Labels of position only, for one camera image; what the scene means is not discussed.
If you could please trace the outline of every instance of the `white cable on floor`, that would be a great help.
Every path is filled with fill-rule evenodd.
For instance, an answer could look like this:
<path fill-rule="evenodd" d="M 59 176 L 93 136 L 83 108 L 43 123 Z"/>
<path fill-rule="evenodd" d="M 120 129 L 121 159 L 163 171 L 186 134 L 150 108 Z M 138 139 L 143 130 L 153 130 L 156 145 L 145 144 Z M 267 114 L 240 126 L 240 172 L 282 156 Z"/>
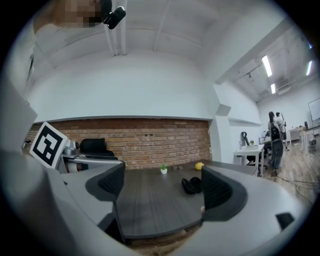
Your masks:
<path fill-rule="evenodd" d="M 284 179 L 284 178 L 282 178 L 282 177 L 279 177 L 279 176 L 277 176 L 277 177 L 264 177 L 263 179 L 282 179 L 282 180 L 284 180 L 284 181 L 286 181 L 286 182 L 289 182 L 289 183 L 291 183 L 291 184 L 297 185 L 296 190 L 298 191 L 298 193 L 299 193 L 301 196 L 303 196 L 304 198 L 306 198 L 311 205 L 313 205 L 313 203 L 309 200 L 308 197 L 306 197 L 304 194 L 302 194 L 302 193 L 300 192 L 299 187 L 305 188 L 305 189 L 307 189 L 307 190 L 315 190 L 315 191 L 316 191 L 316 188 L 314 188 L 314 187 L 307 187 L 307 186 L 302 186 L 302 185 L 303 185 L 303 184 L 307 184 L 307 185 L 311 185 L 311 186 L 320 186 L 320 183 L 319 183 L 319 182 L 303 182 L 303 183 L 301 183 L 301 184 L 297 184 L 297 183 L 295 183 L 295 182 L 293 182 L 293 181 L 291 181 L 291 180 L 286 180 L 286 179 Z"/>

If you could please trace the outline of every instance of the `wooden floor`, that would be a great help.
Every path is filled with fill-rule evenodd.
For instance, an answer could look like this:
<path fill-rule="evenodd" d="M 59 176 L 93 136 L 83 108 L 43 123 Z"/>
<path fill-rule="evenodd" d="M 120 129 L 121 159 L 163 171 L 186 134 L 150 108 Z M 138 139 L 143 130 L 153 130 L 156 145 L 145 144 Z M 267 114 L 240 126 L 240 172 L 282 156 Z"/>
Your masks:
<path fill-rule="evenodd" d="M 301 144 L 299 141 L 293 142 L 292 146 L 289 147 L 290 150 L 284 151 L 283 153 L 280 168 L 278 169 L 278 176 L 288 181 L 296 180 L 320 183 L 320 136 L 316 137 L 316 142 L 316 148 L 310 149 L 307 155 L 305 152 L 301 151 Z M 272 168 L 267 164 L 267 170 L 264 171 L 263 177 L 271 177 L 271 174 Z M 305 197 L 299 194 L 297 191 L 297 185 L 280 178 L 270 178 L 269 180 L 280 184 L 289 193 L 303 202 L 306 207 L 311 205 Z M 320 191 L 320 185 L 311 186 L 304 184 L 303 186 L 314 188 L 306 189 L 299 187 L 300 192 L 314 203 Z M 200 225 L 196 225 L 180 231 L 177 234 L 166 235 L 163 237 L 135 240 L 129 247 L 145 256 L 168 255 L 175 249 L 182 246 L 188 238 L 199 229 L 199 227 Z"/>

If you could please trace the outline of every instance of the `yellow toy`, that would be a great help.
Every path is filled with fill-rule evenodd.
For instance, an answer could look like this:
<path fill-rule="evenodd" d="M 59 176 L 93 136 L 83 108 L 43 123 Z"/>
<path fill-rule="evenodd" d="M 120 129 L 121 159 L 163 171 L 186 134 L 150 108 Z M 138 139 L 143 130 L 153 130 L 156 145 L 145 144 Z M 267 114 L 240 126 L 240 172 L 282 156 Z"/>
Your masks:
<path fill-rule="evenodd" d="M 195 164 L 195 169 L 198 170 L 198 171 L 201 171 L 202 170 L 202 166 L 204 166 L 204 164 L 202 162 L 197 162 Z"/>

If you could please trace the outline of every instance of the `fluorescent light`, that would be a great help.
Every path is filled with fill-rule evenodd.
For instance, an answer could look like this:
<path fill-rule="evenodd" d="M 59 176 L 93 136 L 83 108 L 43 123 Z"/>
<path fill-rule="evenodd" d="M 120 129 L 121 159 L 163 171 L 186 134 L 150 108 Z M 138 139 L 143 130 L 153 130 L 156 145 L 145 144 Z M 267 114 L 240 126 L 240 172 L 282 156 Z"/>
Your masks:
<path fill-rule="evenodd" d="M 306 71 L 306 75 L 307 75 L 307 76 L 309 76 L 309 74 L 310 74 L 311 65 L 312 65 L 312 60 L 309 61 L 309 64 L 308 64 L 308 69 L 307 69 L 307 71 Z"/>
<path fill-rule="evenodd" d="M 274 83 L 271 84 L 271 92 L 272 92 L 272 94 L 276 93 L 276 85 Z"/>
<path fill-rule="evenodd" d="M 271 77 L 272 76 L 272 71 L 271 71 L 271 67 L 270 67 L 270 63 L 269 63 L 267 55 L 264 55 L 262 57 L 262 62 L 264 64 L 266 74 L 268 75 L 268 77 Z"/>

